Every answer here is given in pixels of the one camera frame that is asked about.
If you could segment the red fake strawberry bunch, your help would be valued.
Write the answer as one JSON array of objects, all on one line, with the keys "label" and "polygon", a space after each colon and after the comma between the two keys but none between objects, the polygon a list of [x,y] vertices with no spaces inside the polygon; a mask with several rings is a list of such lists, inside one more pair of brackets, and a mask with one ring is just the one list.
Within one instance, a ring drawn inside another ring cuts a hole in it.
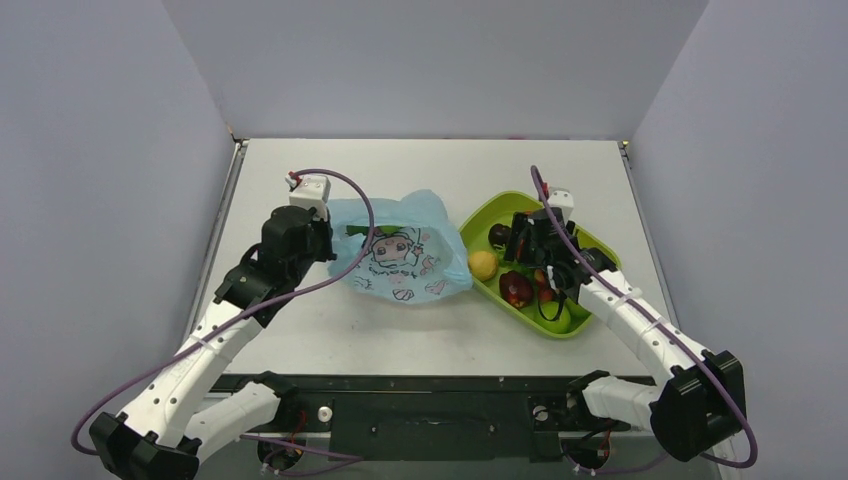
[{"label": "red fake strawberry bunch", "polygon": [[550,303],[558,298],[556,290],[549,283],[545,270],[535,269],[533,272],[533,282],[536,286],[536,297],[539,305]]}]

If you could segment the blue printed plastic bag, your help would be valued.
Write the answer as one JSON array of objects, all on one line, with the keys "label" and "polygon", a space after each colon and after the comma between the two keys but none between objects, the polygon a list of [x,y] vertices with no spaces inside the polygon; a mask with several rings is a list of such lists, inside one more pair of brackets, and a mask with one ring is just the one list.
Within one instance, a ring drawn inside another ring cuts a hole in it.
[{"label": "blue printed plastic bag", "polygon": [[365,257],[342,282],[354,291],[403,304],[422,304],[473,286],[467,249],[433,191],[414,191],[401,199],[372,198],[376,232],[367,238],[368,215],[357,199],[328,202],[337,259],[327,267],[335,276],[361,250]]}]

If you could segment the orange fake fruit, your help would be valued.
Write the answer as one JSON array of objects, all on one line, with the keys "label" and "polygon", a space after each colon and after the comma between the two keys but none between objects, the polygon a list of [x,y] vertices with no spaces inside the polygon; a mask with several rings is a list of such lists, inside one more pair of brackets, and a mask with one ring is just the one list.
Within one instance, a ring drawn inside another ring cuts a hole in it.
[{"label": "orange fake fruit", "polygon": [[520,225],[515,228],[518,233],[515,258],[519,263],[530,262],[534,254],[534,218],[533,211],[525,211],[519,215]]}]

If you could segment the green fake lime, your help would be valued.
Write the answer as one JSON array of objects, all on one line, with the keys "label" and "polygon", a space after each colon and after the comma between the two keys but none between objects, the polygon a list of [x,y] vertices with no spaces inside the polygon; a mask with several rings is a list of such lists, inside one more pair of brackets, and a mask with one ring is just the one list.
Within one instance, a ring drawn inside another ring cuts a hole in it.
[{"label": "green fake lime", "polygon": [[355,235],[367,236],[369,234],[369,232],[372,231],[374,236],[381,237],[381,236],[393,235],[395,232],[397,232],[399,230],[401,230],[401,227],[392,226],[392,225],[378,225],[378,226],[375,226],[373,229],[371,229],[367,225],[361,225],[361,226],[359,226],[359,225],[347,225],[345,227],[345,234],[347,236],[355,236]]}]

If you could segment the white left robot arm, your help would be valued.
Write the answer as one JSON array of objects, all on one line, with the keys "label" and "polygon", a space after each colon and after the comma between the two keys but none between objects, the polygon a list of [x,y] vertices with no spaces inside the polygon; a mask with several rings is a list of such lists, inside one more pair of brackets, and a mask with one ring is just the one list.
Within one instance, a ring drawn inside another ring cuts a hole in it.
[{"label": "white left robot arm", "polygon": [[273,372],[229,398],[200,404],[234,357],[267,327],[316,262],[335,255],[325,207],[272,211],[258,243],[224,276],[192,336],[173,359],[143,374],[145,389],[89,427],[95,455],[120,479],[192,479],[212,454],[256,426],[291,427],[296,387]]}]

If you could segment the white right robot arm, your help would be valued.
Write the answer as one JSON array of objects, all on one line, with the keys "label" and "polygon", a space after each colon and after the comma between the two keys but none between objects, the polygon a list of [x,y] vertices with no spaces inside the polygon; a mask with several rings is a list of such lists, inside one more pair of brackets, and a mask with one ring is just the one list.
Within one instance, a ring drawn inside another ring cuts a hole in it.
[{"label": "white right robot arm", "polygon": [[677,330],[608,255],[579,248],[566,226],[558,208],[515,213],[506,260],[542,271],[560,297],[602,321],[654,381],[635,383],[600,370],[587,374],[569,386],[566,418],[578,427],[603,420],[637,427],[679,461],[705,455],[739,432],[749,434],[739,360]]}]

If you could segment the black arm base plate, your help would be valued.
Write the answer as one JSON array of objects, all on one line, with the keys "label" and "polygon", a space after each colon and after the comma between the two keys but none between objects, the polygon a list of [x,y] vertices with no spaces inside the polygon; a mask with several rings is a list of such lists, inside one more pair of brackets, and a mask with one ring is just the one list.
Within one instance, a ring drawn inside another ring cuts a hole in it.
[{"label": "black arm base plate", "polygon": [[260,434],[323,438],[369,461],[558,461],[561,445],[629,425],[578,414],[572,376],[295,375]]}]

